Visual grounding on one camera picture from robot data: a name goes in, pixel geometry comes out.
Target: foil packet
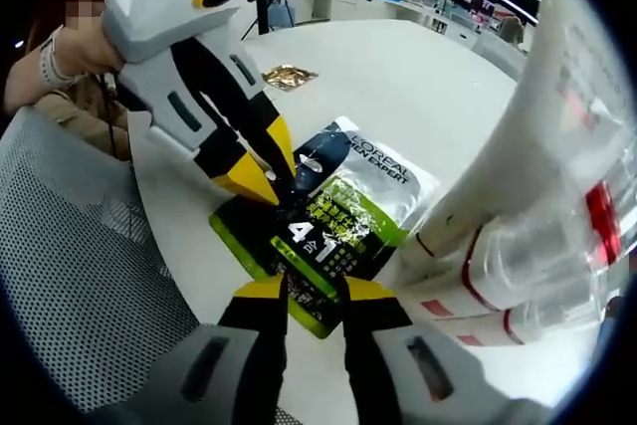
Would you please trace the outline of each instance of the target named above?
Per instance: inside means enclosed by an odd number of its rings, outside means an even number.
[[[263,80],[279,90],[291,92],[318,76],[319,74],[313,74],[292,65],[281,65],[265,72]]]
[[[336,278],[372,280],[431,206],[438,181],[341,117],[295,152],[292,200],[235,197],[210,224],[255,279],[288,273],[289,312],[325,338],[340,323]]]

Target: gold packet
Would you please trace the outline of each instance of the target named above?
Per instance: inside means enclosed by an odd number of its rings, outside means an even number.
[[[291,92],[318,76],[319,74],[313,74],[292,65],[281,65],[274,67],[269,72],[265,72],[263,80],[279,90]]]

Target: table surface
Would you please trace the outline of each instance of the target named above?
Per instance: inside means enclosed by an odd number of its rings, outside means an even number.
[[[516,86],[468,49],[410,22],[303,26],[249,40],[246,47],[263,72],[292,64],[318,73],[290,93],[268,88],[287,120],[294,147],[345,115],[367,136],[436,176],[443,191],[475,158]],[[129,116],[146,215],[186,302],[200,321],[214,323],[234,291],[250,281],[208,224],[229,196],[194,164],[177,163],[149,142],[148,124],[148,113]],[[396,264],[394,257],[387,268]],[[591,341],[589,333],[584,339],[569,335],[472,352],[496,387],[552,404],[584,367]],[[287,348],[280,406],[306,425],[357,423],[343,364],[342,328],[318,340],[291,318]]]

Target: bracelet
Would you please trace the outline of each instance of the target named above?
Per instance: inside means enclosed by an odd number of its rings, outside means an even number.
[[[40,77],[52,90],[69,87],[82,76],[67,77],[63,75],[56,62],[56,38],[63,28],[63,25],[58,27],[40,48]]]

